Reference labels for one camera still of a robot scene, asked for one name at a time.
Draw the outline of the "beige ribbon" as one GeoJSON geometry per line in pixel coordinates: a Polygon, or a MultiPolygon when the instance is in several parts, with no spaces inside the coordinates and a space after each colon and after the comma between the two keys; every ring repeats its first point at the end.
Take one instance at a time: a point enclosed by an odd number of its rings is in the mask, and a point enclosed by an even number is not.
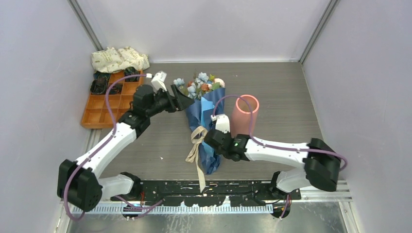
{"type": "Polygon", "coordinates": [[[205,189],[206,181],[205,181],[204,172],[199,166],[199,146],[203,143],[203,140],[206,134],[207,134],[207,129],[203,126],[197,127],[191,133],[190,139],[191,139],[193,146],[185,159],[186,162],[194,163],[196,166],[200,193],[202,193],[203,190],[205,189]]]}

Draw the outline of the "flower bouquet blue paper wrap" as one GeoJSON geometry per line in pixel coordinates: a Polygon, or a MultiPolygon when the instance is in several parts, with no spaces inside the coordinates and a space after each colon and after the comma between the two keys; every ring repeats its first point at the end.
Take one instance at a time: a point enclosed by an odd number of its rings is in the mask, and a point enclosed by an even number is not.
{"type": "MultiPolygon", "coordinates": [[[[194,100],[185,110],[189,128],[194,131],[199,126],[208,131],[213,128],[211,115],[224,113],[224,101],[219,101],[225,96],[225,83],[222,79],[205,72],[195,73],[194,78],[185,81],[182,78],[173,80],[184,95],[194,100]]],[[[206,143],[199,146],[199,158],[205,174],[214,173],[220,165],[221,156],[206,143]]]]}

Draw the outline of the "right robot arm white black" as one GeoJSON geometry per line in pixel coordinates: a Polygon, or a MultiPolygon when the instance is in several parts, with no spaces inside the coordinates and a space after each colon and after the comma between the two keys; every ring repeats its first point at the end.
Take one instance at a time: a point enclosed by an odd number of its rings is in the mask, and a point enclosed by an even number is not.
{"type": "Polygon", "coordinates": [[[270,185],[271,196],[282,199],[288,193],[307,186],[326,192],[337,189],[343,157],[324,141],[313,138],[309,143],[279,143],[246,134],[232,137],[212,129],[204,142],[226,159],[265,161],[292,166],[289,171],[276,172],[270,185]]]}

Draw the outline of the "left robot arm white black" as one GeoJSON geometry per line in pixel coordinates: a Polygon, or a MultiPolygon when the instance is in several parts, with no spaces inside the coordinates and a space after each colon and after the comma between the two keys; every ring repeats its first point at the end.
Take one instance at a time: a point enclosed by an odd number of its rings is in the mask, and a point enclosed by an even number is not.
{"type": "Polygon", "coordinates": [[[139,177],[122,172],[115,177],[100,178],[109,163],[150,126],[150,118],[163,111],[186,110],[194,100],[171,85],[154,91],[147,84],[136,88],[130,109],[116,122],[112,131],[95,147],[75,161],[64,160],[58,171],[57,195],[65,205],[72,204],[84,212],[93,210],[101,200],[128,198],[137,200],[142,193],[139,177]]]}

